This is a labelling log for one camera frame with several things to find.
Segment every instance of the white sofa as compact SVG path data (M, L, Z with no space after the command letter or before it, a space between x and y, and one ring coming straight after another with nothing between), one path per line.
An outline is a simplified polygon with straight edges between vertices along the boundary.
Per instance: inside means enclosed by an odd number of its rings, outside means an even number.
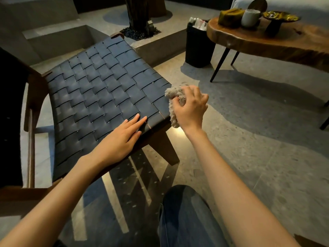
M253 0L233 0L232 8L247 9ZM266 0L267 10L286 11L302 22L329 28L329 0Z

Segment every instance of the person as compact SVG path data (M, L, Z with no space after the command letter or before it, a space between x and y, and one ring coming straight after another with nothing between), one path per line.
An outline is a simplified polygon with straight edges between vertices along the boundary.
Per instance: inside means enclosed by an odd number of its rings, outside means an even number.
M207 177L216 205L238 247L299 246L267 207L223 160L202 130L208 95L196 86L182 87L186 104L172 100L177 120L191 141ZM95 149L81 157L66 177L0 242L1 247L52 246L80 197L97 174L121 161L141 135L146 121L125 120ZM228 246L210 209L191 187L171 187L163 199L159 223L162 247Z

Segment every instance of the jeans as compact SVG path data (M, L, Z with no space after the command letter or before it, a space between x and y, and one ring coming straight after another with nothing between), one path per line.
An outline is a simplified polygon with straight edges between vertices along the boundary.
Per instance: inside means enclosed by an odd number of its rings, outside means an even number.
M165 194L159 237L161 247L228 246L207 203L186 185L173 186Z

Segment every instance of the rag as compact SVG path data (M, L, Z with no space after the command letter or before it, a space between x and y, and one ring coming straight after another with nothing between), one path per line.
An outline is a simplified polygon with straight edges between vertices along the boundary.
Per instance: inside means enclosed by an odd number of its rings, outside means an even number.
M181 106L185 105L186 103L186 96L184 94L184 91L181 86L172 86L170 88L167 88L165 91L165 96L169 99L169 112L170 112L170 121L171 126L173 128L179 128L179 123L177 121L174 107L172 105L172 99L175 97L178 97L179 103Z

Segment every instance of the chair seat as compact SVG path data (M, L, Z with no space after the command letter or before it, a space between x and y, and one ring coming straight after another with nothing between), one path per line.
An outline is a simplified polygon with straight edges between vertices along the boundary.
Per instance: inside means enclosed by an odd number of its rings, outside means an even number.
M53 181L125 119L147 116L144 137L169 123L171 87L121 38L107 38L52 69L46 77L55 126Z

